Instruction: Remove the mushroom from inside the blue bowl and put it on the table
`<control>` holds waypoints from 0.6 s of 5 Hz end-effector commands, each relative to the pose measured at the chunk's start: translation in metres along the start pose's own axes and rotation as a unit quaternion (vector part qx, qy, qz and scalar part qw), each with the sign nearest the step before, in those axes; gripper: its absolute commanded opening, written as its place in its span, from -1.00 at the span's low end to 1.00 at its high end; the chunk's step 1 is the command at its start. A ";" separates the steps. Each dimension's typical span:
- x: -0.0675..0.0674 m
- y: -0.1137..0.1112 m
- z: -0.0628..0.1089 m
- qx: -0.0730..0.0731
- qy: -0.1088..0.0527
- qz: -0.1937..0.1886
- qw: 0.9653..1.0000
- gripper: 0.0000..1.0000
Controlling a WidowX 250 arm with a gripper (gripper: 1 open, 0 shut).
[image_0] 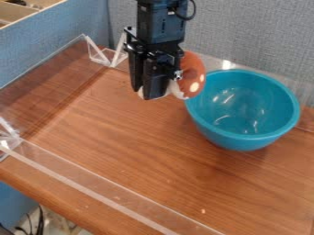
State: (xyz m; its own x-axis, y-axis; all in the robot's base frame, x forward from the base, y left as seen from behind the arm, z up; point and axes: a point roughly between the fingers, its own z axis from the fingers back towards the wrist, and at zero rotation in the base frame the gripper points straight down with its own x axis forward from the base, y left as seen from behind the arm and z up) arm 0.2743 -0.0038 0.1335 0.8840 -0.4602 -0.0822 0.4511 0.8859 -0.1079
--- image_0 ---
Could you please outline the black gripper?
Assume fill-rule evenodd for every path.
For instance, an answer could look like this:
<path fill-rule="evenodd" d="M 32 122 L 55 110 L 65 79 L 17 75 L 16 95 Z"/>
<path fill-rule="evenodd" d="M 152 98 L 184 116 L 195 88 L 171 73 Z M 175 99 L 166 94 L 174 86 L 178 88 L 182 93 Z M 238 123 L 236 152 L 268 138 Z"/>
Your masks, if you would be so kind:
<path fill-rule="evenodd" d="M 182 77 L 180 58 L 184 53 L 175 41 L 147 44 L 138 38 L 133 27 L 124 28 L 124 32 L 132 89 L 138 92 L 143 82 L 143 99 L 158 99 L 166 95 L 170 79 Z"/>

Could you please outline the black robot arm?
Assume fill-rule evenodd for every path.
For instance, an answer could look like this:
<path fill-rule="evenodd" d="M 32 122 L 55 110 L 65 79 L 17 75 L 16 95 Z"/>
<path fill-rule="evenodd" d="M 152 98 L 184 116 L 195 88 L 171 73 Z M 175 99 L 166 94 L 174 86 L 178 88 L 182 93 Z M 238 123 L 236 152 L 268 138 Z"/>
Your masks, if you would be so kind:
<path fill-rule="evenodd" d="M 186 37 L 186 23 L 196 11 L 187 14 L 194 0 L 136 0 L 135 27 L 125 27 L 124 51 L 128 55 L 131 86 L 144 100 L 167 94 L 170 81 L 183 77 L 180 60 L 184 51 L 179 44 Z"/>

